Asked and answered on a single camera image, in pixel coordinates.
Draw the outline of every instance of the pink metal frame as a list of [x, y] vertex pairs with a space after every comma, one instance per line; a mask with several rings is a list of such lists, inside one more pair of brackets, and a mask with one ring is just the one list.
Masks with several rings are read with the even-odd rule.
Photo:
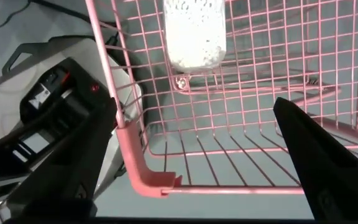
[[[286, 4], [277, 4], [275, 6], [269, 7], [269, 1], [266, 0], [266, 8], [263, 10], [258, 11], [251, 11], [250, 4], [248, 0], [248, 14], [243, 14], [241, 16], [234, 16], [232, 5], [235, 0], [226, 0], [226, 7], [230, 8], [230, 15], [226, 15], [228, 19], [226, 19], [226, 25], [230, 26], [232, 29], [232, 32], [227, 33], [227, 37], [241, 37], [248, 35], [250, 36], [250, 44], [251, 48], [240, 50], [236, 47], [236, 38], [234, 39], [234, 49], [233, 51], [228, 51], [228, 55], [234, 55], [235, 59], [225, 59], [219, 66], [219, 68], [215, 68], [212, 72], [209, 71], [209, 73], [192, 73], [192, 74], [178, 74], [176, 71], [172, 69], [168, 62], [168, 57], [165, 53], [165, 44], [164, 44], [164, 33], [163, 33], [163, 21], [161, 21], [160, 16], [163, 12], [158, 11], [157, 7], [157, 0], [150, 1], [150, 4], [154, 5], [155, 12], [152, 14], [146, 14], [141, 15], [140, 13], [140, 6], [138, 0], [126, 0], [125, 2], [134, 3], [137, 9], [137, 16], [134, 17], [128, 17], [125, 18], [127, 21], [139, 21], [140, 22], [140, 28], [141, 32], [134, 33], [134, 34], [128, 34], [124, 32], [121, 28], [120, 23], [120, 15], [119, 15], [119, 9], [117, 8], [117, 4], [115, 0], [111, 0], [111, 5], [107, 6], [104, 5], [105, 9], [112, 9], [112, 13], [114, 14], [114, 17], [117, 21], [117, 27], [109, 27], [107, 24], [103, 24], [102, 22], [99, 22], [98, 15], [96, 13], [95, 9], [95, 3], [102, 4], [102, 2], [98, 2], [97, 0], [86, 0], [86, 5], [88, 8], [89, 16], [91, 18], [92, 28], [96, 37], [96, 43], [99, 49], [99, 54], [101, 57], [101, 63], [104, 69], [104, 73], [107, 79], [108, 83], [108, 89], [110, 92], [110, 95], [112, 97], [117, 98], [117, 92], [124, 89], [124, 88], [132, 88], [132, 92], [135, 96], [135, 100], [132, 102], [129, 102], [127, 105], [125, 105], [123, 108], [120, 106], [120, 104], [117, 104], [118, 112], [117, 112], [117, 123], [118, 123], [118, 130], [117, 130], [117, 136], [119, 139], [122, 155], [124, 158], [124, 162], [126, 163], [126, 168], [129, 174], [129, 178], [131, 180], [133, 188], [140, 193], [141, 195], [149, 196], [149, 197], [165, 197], [170, 193], [189, 193], [189, 194], [303, 194], [303, 190], [300, 187], [300, 183], [297, 180], [296, 177], [291, 175], [289, 171], [286, 170], [278, 161], [276, 161], [269, 153], [270, 152], [276, 152], [281, 151], [284, 153], [288, 153], [287, 149], [285, 147], [280, 146], [279, 144], [274, 143], [273, 140], [269, 139], [264, 133], [263, 133], [263, 124], [269, 124], [274, 123], [276, 127], [276, 133], [280, 136], [280, 133], [278, 132], [277, 125], [275, 123], [274, 119], [271, 119], [270, 121], [262, 121], [261, 120], [261, 113], [264, 111], [270, 111], [272, 110], [272, 106], [269, 108], [261, 108], [260, 107], [260, 97], [265, 95], [272, 95], [273, 99], [277, 97], [278, 94], [286, 93], [288, 94], [288, 98], [295, 102], [298, 106], [302, 107], [306, 112], [308, 110], [308, 107], [313, 105], [320, 105], [320, 114], [315, 115], [311, 114], [311, 116], [319, 122], [324, 128], [328, 130], [335, 130], [336, 133], [343, 133], [348, 136], [353, 136], [355, 138], [358, 138], [358, 79], [356, 80], [355, 77], [355, 70], [358, 69], [358, 63], [355, 62], [355, 55], [358, 53], [358, 46], [356, 46], [355, 43], [355, 35], [358, 35], [358, 30], [356, 30], [356, 18], [358, 18], [358, 12], [357, 12], [357, 0], [351, 1], [351, 0], [327, 0], [322, 1], [319, 0], [317, 2], [313, 1], [306, 1], [306, 4], [304, 1], [300, 1], [299, 6], [294, 7], [287, 7]], [[339, 3], [342, 1], [350, 1], [352, 2], [353, 9], [352, 14], [347, 15], [339, 15]], [[335, 13], [334, 17], [330, 18], [323, 18], [321, 16], [321, 8], [324, 7], [325, 4], [335, 4]], [[291, 14], [287, 17], [287, 14], [289, 11], [296, 11], [296, 14]], [[310, 14], [312, 12], [317, 13], [318, 18], [317, 20], [311, 21], [310, 20]], [[269, 19], [269, 16], [273, 13], [282, 13], [283, 19], [279, 19], [276, 21], [271, 21]], [[265, 24], [257, 24], [252, 25], [253, 20], [252, 18], [255, 16], [266, 16], [267, 22]], [[144, 20], [148, 17], [154, 17], [157, 19], [158, 24], [158, 30], [153, 31], [145, 31], [144, 28]], [[300, 22], [294, 24], [287, 24], [287, 20], [291, 19], [291, 17], [300, 17]], [[345, 18], [351, 18], [353, 20], [352, 25], [352, 32], [345, 33], [345, 34], [339, 34], [338, 33], [338, 20], [345, 19]], [[247, 19], [249, 22], [249, 27], [245, 29], [239, 29], [235, 30], [234, 22], [239, 19]], [[327, 21], [334, 21], [335, 22], [335, 34], [330, 36], [321, 36], [321, 24]], [[316, 38], [310, 38], [310, 26], [317, 25], [318, 26], [318, 36]], [[112, 30], [116, 30], [119, 32], [119, 38], [121, 40], [121, 46], [115, 47], [110, 45], [105, 45], [102, 35], [101, 35], [101, 26], [107, 27]], [[297, 40], [294, 42], [289, 42], [287, 37], [287, 30], [292, 27], [300, 27], [301, 33], [306, 35], [301, 35], [301, 40]], [[271, 31], [273, 30], [284, 30], [284, 39], [285, 42], [282, 44], [272, 44], [271, 43]], [[254, 35], [261, 33], [261, 32], [267, 32], [268, 33], [268, 45], [263, 47], [255, 47], [254, 46]], [[157, 34], [159, 35], [160, 39], [162, 40], [162, 45], [160, 47], [148, 47], [146, 36]], [[142, 37], [144, 41], [145, 47], [143, 49], [128, 49], [126, 46], [125, 39], [129, 37]], [[344, 37], [352, 37], [352, 48], [350, 50], [338, 50], [338, 43], [340, 43], [341, 38]], [[334, 52], [324, 52], [322, 50], [322, 41], [325, 40], [334, 40], [335, 41], [335, 51]], [[318, 48], [319, 50], [317, 52], [310, 52], [310, 43], [312, 42], [318, 42]], [[291, 45], [301, 44], [302, 52], [301, 55], [290, 55], [288, 52], [288, 49]], [[273, 50], [275, 47], [284, 47], [285, 54], [283, 55], [274, 55]], [[108, 56], [106, 53], [106, 49], [116, 49], [116, 50], [122, 50], [124, 53], [124, 58], [126, 61], [126, 66], [116, 67], [116, 68], [125, 68], [127, 69], [128, 75], [131, 79], [131, 83], [124, 86], [116, 86], [114, 84], [114, 80], [112, 79], [112, 71], [111, 66], [108, 62]], [[149, 52], [152, 50], [163, 50], [163, 61], [152, 63], [150, 59]], [[255, 51], [257, 50], [266, 50], [269, 52], [268, 56], [266, 57], [256, 57]], [[241, 59], [238, 57], [238, 54], [241, 52], [251, 52], [252, 58], [245, 58]], [[129, 60], [129, 53], [131, 54], [146, 54], [147, 56], [147, 64], [144, 65], [131, 65], [131, 61]], [[338, 55], [343, 53], [349, 53], [352, 56], [351, 64], [347, 67], [341, 67], [338, 66]], [[335, 69], [332, 70], [324, 70], [322, 66], [322, 59], [325, 56], [334, 56], [336, 58], [336, 64]], [[318, 70], [310, 70], [310, 61], [313, 59], [318, 59]], [[292, 69], [289, 66], [289, 63], [291, 61], [299, 61], [301, 60], [303, 63], [302, 69]], [[285, 63], [286, 69], [283, 71], [287, 75], [285, 77], [274, 77], [273, 76], [273, 64], [274, 63]], [[164, 77], [155, 77], [155, 74], [153, 74], [152, 67], [156, 65], [163, 65], [168, 71], [167, 76]], [[264, 78], [260, 79], [257, 78], [260, 71], [258, 71], [258, 67], [260, 66], [269, 66], [270, 72], [272, 76], [270, 78]], [[228, 72], [225, 73], [225, 68], [231, 67], [236, 68], [235, 72]], [[133, 68], [149, 68], [152, 78], [148, 78], [141, 81], [135, 81], [132, 69]], [[244, 73], [241, 72], [241, 69], [243, 68], [251, 68], [253, 72]], [[339, 83], [338, 82], [338, 73], [341, 71], [351, 71], [352, 77], [351, 82], [348, 83]], [[323, 80], [323, 75], [326, 73], [335, 73], [336, 80], [335, 83], [324, 83], [319, 80]], [[232, 82], [232, 83], [224, 83], [224, 77], [230, 76], [230, 75], [237, 75], [238, 81]], [[253, 80], [247, 80], [247, 81], [241, 81], [241, 77], [244, 75], [253, 76]], [[317, 82], [311, 79], [311, 76], [318, 77]], [[207, 82], [207, 77], [213, 77], [215, 80], [214, 84], [210, 84]], [[205, 86], [192, 86], [191, 79], [195, 78], [204, 78], [205, 80]], [[294, 78], [303, 79], [301, 83], [294, 83], [292, 80]], [[157, 92], [156, 87], [156, 81], [158, 80], [169, 80], [169, 83], [171, 85], [170, 90], [168, 91], [160, 91]], [[178, 86], [178, 80], [185, 80], [186, 86], [182, 86], [181, 88]], [[285, 85], [277, 85], [275, 84], [275, 81], [286, 81], [287, 84]], [[137, 92], [135, 89], [136, 83], [142, 83], [142, 82], [152, 82], [154, 86], [155, 93], [153, 94], [144, 94], [142, 96], [137, 96]], [[270, 82], [271, 86], [260, 86], [258, 82]], [[342, 86], [351, 86], [351, 95], [349, 98], [342, 98], [339, 99], [338, 95], [341, 93], [341, 87]], [[357, 87], [357, 96], [354, 96], [355, 89], [354, 87]], [[174, 93], [179, 93], [182, 95], [188, 95], [190, 98], [189, 103], [176, 103], [175, 98], [173, 97]], [[229, 96], [230, 93], [237, 93], [237, 96]], [[303, 97], [291, 99], [291, 93], [302, 93]], [[222, 94], [223, 98], [220, 99], [212, 99], [210, 96], [214, 94]], [[158, 97], [157, 99], [157, 106], [156, 107], [150, 107], [145, 110], [142, 110], [142, 105], [139, 103], [139, 100], [144, 97], [148, 96], [155, 96], [155, 95], [170, 95], [172, 97], [173, 105], [170, 106], [164, 106], [159, 102]], [[193, 101], [193, 96], [195, 95], [204, 95], [207, 97], [206, 100], [198, 100]], [[335, 100], [333, 101], [323, 101], [323, 98], [327, 98], [330, 96], [335, 96]], [[244, 98], [256, 98], [257, 100], [257, 109], [255, 110], [247, 110], [247, 111], [235, 111], [235, 112], [229, 112], [227, 108], [227, 100], [233, 100], [233, 99], [240, 99], [241, 104], [243, 105], [243, 99]], [[225, 106], [225, 113], [221, 114], [213, 114], [211, 111], [211, 103], [214, 101], [223, 101]], [[340, 112], [338, 104], [342, 101], [350, 101], [351, 102], [351, 108], [349, 111]], [[191, 106], [193, 108], [195, 104], [197, 103], [207, 103], [209, 105], [209, 115], [202, 115], [202, 116], [196, 116], [193, 114], [192, 117], [189, 118], [180, 118], [177, 111], [177, 106]], [[323, 105], [326, 103], [335, 103], [335, 113], [334, 114], [323, 114]], [[122, 113], [125, 108], [128, 106], [131, 106], [135, 104], [139, 118], [137, 120], [131, 121], [130, 123], [126, 123], [124, 121], [124, 115]], [[174, 119], [163, 119], [162, 111], [165, 108], [173, 108], [175, 113]], [[160, 121], [154, 121], [147, 126], [145, 126], [143, 122], [143, 115], [146, 111], [155, 110], [158, 111], [161, 120]], [[251, 113], [256, 112], [258, 113], [259, 120], [254, 123], [247, 123], [244, 114], [245, 112]], [[214, 125], [213, 116], [226, 116], [226, 120], [228, 121], [228, 116], [234, 115], [234, 114], [241, 114], [242, 121], [238, 124], [229, 124], [229, 122], [226, 123], [226, 125]], [[343, 115], [349, 115], [351, 117], [351, 123], [346, 124], [339, 121], [340, 116]], [[203, 127], [198, 128], [196, 125], [196, 120], [200, 118], [211, 118], [211, 126], [210, 127]], [[165, 137], [165, 153], [163, 154], [157, 154], [152, 152], [149, 145], [149, 140], [151, 136], [147, 135], [147, 128], [150, 125], [153, 124], [164, 124], [169, 121], [177, 122], [180, 121], [189, 120], [193, 121], [195, 123], [195, 127], [192, 129], [179, 129], [178, 131], [168, 131], [163, 127], [163, 132], [156, 134], [164, 136]], [[244, 136], [251, 142], [253, 142], [257, 147], [255, 148], [247, 148], [244, 149], [241, 147], [241, 145], [235, 140], [235, 138], [231, 134], [231, 129], [236, 126], [242, 126], [245, 127], [246, 125], [256, 124], [259, 126], [260, 134], [262, 137], [266, 139], [266, 141], [273, 143], [273, 145], [276, 145], [276, 147], [260, 147], [256, 142], [254, 142], [250, 137], [247, 136], [244, 128]], [[140, 126], [142, 132], [140, 137], [143, 138], [144, 147], [140, 144], [140, 137], [138, 136], [138, 126]], [[198, 152], [186, 152], [185, 147], [183, 146], [182, 142], [182, 149], [183, 152], [176, 152], [168, 153], [168, 145], [167, 145], [167, 136], [171, 134], [172, 132], [179, 133], [180, 136], [182, 136], [183, 133], [187, 131], [193, 131], [195, 133], [198, 133], [202, 130], [212, 130], [213, 134], [215, 134], [215, 130], [219, 128], [226, 128], [231, 141], [235, 145], [238, 146], [237, 149], [225, 149], [222, 147], [222, 145], [219, 143], [219, 140], [215, 138], [214, 140], [217, 142], [218, 145], [221, 146], [220, 150], [217, 151], [207, 151], [204, 149], [202, 143], [198, 139], [197, 135], [197, 141], [200, 145], [200, 148], [202, 151]], [[351, 140], [348, 140], [352, 145], [348, 146], [347, 148], [349, 150], [352, 150], [354, 154], [358, 156], [358, 152], [356, 149], [358, 149], [358, 143], [352, 142]], [[146, 163], [144, 158], [144, 151], [150, 153], [152, 157], [161, 158], [167, 160], [169, 157], [175, 157], [175, 156], [182, 156], [184, 158], [185, 164], [186, 164], [186, 170], [187, 170], [187, 176], [188, 176], [188, 185], [182, 184], [182, 177], [176, 176], [176, 173], [174, 172], [165, 172], [165, 168], [163, 172], [154, 172], [150, 170]], [[266, 172], [258, 165], [256, 161], [250, 156], [250, 153], [253, 152], [259, 152], [264, 153], [268, 158], [274, 162], [274, 164], [277, 165], [279, 169], [281, 169], [286, 175], [291, 178], [291, 180], [294, 181], [295, 186], [277, 186], [274, 181], [271, 180], [271, 178], [267, 175]], [[245, 154], [248, 159], [253, 163], [253, 165], [256, 166], [256, 168], [260, 171], [260, 173], [266, 178], [266, 180], [269, 182], [270, 185], [268, 186], [252, 186], [248, 185], [245, 179], [240, 175], [238, 169], [234, 165], [233, 161], [231, 161], [231, 158], [229, 157], [229, 154], [234, 153], [241, 153]], [[233, 165], [234, 170], [239, 175], [240, 179], [244, 183], [244, 185], [239, 186], [225, 186], [220, 185], [216, 175], [214, 174], [214, 168], [209, 163], [208, 156], [213, 154], [222, 154], [226, 155], [227, 159], [229, 159], [230, 163]], [[187, 158], [190, 156], [205, 156], [205, 158], [208, 161], [209, 168], [211, 172], [214, 175], [214, 178], [216, 180], [216, 185], [214, 186], [207, 186], [207, 185], [192, 185], [191, 184], [191, 178], [190, 178], [190, 172], [188, 168], [188, 162]]]

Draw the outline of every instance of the wire basket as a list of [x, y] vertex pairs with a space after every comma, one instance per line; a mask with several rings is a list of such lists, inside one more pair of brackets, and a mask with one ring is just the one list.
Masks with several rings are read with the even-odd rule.
[[[226, 57], [198, 73], [171, 67], [162, 3], [86, 0], [111, 96], [133, 88], [116, 118], [136, 192], [303, 194], [272, 111], [279, 96], [358, 157], [358, 0], [226, 1]], [[99, 21], [99, 4], [117, 28]], [[120, 47], [104, 44], [101, 26], [118, 31]], [[120, 51], [125, 66], [111, 67], [106, 49]], [[114, 83], [119, 69], [131, 83]], [[131, 122], [128, 106], [139, 115]]]

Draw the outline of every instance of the bottle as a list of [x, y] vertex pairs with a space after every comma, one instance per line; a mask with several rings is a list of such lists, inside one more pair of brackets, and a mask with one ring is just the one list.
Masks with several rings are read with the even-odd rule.
[[175, 69], [217, 67], [226, 54], [224, 0], [164, 0], [165, 39]]

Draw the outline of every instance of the white sticker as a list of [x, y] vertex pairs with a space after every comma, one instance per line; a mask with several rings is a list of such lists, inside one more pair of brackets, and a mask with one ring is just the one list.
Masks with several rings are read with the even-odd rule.
[[45, 100], [47, 100], [47, 98], [50, 96], [49, 90], [43, 84], [40, 85], [43, 90], [38, 93], [33, 99], [29, 100], [29, 103], [31, 103], [31, 105], [35, 109], [39, 109], [42, 103], [44, 103]]

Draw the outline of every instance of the pink wire basket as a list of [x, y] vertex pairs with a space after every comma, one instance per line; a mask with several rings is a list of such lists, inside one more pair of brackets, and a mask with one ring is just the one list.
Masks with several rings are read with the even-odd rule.
[[[171, 67], [162, 4], [86, 0], [110, 95], [134, 95], [116, 118], [136, 192], [303, 194], [272, 111], [279, 96], [358, 157], [358, 0], [226, 1], [226, 57], [198, 73]], [[104, 44], [101, 27], [118, 32], [119, 47]], [[112, 67], [107, 49], [125, 64]], [[114, 83], [118, 69], [131, 83]], [[133, 105], [138, 117], [126, 121]]]

